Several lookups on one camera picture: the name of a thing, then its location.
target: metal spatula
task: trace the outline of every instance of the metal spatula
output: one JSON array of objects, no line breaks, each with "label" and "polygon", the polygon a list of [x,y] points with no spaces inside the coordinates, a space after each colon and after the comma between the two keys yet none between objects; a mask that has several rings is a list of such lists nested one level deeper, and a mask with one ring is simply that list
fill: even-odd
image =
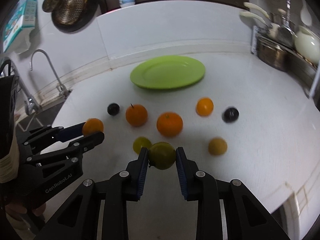
[{"label": "metal spatula", "polygon": [[294,32],[289,27],[289,20],[290,20],[290,0],[287,0],[287,20],[278,29],[277,40],[281,44],[289,48],[292,48],[294,43],[294,39],[293,39]]}]

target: rack leg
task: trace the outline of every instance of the rack leg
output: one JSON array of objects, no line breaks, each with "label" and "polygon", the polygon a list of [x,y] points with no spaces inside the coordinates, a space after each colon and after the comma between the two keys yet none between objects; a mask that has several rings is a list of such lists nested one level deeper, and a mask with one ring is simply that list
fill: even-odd
[{"label": "rack leg", "polygon": [[314,97],[315,92],[316,92],[316,87],[317,87],[317,85],[319,83],[319,79],[320,79],[320,61],[318,63],[318,68],[317,68],[317,71],[316,71],[315,79],[313,80],[311,89],[309,91],[309,98],[313,98]]}]

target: black pan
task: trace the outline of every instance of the black pan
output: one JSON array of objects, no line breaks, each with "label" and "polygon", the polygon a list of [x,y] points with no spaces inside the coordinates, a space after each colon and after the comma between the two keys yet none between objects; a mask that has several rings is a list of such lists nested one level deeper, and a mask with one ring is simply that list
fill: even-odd
[{"label": "black pan", "polygon": [[57,8],[51,13],[52,22],[57,27],[57,29],[62,32],[69,33],[69,32],[77,31],[82,27],[84,27],[85,25],[87,25],[88,22],[90,22],[90,20],[93,18],[98,8],[98,4],[99,4],[99,0],[84,0],[84,5],[83,7],[81,7],[83,9],[79,17],[77,18],[76,21],[72,23],[65,23],[59,20],[59,15],[61,14],[63,9],[67,9],[70,13],[72,13],[74,9],[73,6],[68,6],[66,4],[63,4],[61,7]]}]

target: black fruit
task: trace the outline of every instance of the black fruit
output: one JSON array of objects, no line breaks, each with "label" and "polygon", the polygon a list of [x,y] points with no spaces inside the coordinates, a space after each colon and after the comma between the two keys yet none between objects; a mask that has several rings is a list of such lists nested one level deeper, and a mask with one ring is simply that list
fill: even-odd
[{"label": "black fruit", "polygon": [[115,116],[120,112],[120,106],[116,103],[112,103],[108,106],[108,114]]},{"label": "black fruit", "polygon": [[226,111],[224,111],[223,113],[223,120],[226,123],[231,123],[231,122],[235,122],[239,117],[239,111],[234,108],[234,107],[230,107],[228,108]]}]

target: white pot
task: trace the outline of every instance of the white pot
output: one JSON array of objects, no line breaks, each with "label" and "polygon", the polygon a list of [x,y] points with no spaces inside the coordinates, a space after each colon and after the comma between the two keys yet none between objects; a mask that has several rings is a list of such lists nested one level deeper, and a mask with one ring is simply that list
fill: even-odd
[{"label": "white pot", "polygon": [[312,31],[303,26],[299,26],[296,33],[294,45],[298,53],[316,66],[320,60],[320,39]]}]

